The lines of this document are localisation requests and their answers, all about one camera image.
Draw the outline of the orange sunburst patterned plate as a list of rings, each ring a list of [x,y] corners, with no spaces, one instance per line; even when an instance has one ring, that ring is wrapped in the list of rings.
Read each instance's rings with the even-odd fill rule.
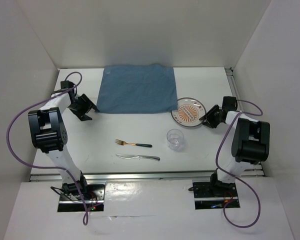
[[[186,128],[195,128],[202,124],[201,117],[207,113],[205,106],[195,98],[182,97],[177,100],[177,110],[170,112],[172,119]]]

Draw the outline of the clear plastic cup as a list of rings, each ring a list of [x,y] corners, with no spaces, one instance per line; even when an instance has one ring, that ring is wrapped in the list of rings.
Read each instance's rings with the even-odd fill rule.
[[[184,134],[179,129],[171,129],[166,134],[167,146],[174,151],[179,151],[184,145]]]

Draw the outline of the gold fork dark handle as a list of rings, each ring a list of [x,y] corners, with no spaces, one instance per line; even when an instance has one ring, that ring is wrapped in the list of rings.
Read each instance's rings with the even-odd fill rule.
[[[145,143],[130,143],[126,142],[120,139],[116,139],[115,143],[121,146],[130,145],[130,146],[138,146],[138,147],[145,147],[145,148],[152,148],[153,146],[151,144],[145,144]]]

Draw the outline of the silver table knife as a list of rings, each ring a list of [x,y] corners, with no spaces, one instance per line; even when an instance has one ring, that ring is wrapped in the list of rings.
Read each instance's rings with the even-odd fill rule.
[[[150,156],[150,155],[133,155],[133,154],[116,154],[117,157],[122,159],[149,159],[159,162],[161,159],[158,156]]]

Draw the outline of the blue cloth placemat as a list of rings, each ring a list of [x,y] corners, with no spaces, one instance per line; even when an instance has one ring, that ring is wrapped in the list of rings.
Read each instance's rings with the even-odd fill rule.
[[[96,106],[105,114],[159,114],[176,110],[174,69],[160,64],[107,66]]]

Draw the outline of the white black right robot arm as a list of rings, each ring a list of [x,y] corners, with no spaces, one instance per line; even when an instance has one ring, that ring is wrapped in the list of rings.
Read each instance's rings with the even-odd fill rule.
[[[231,157],[210,176],[206,190],[214,197],[220,197],[235,187],[236,177],[248,168],[268,159],[270,151],[270,123],[249,117],[238,111],[239,100],[225,96],[222,106],[214,105],[203,117],[202,124],[215,129],[221,123],[229,126],[226,134],[234,130],[231,144]]]

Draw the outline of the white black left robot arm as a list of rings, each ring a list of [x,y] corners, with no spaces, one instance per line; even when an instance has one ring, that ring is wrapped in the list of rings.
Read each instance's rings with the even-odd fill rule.
[[[81,122],[91,121],[91,111],[98,112],[87,95],[78,95],[75,84],[69,80],[60,83],[44,106],[28,112],[32,144],[46,154],[58,170],[62,179],[61,191],[82,200],[87,197],[89,187],[82,171],[75,165],[68,149],[68,133],[62,113],[69,109]]]

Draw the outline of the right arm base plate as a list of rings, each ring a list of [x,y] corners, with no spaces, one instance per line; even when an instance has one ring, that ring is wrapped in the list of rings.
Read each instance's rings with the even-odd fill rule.
[[[222,209],[225,205],[226,208],[240,208],[235,184],[213,189],[209,182],[193,182],[188,191],[193,193],[196,210]]]

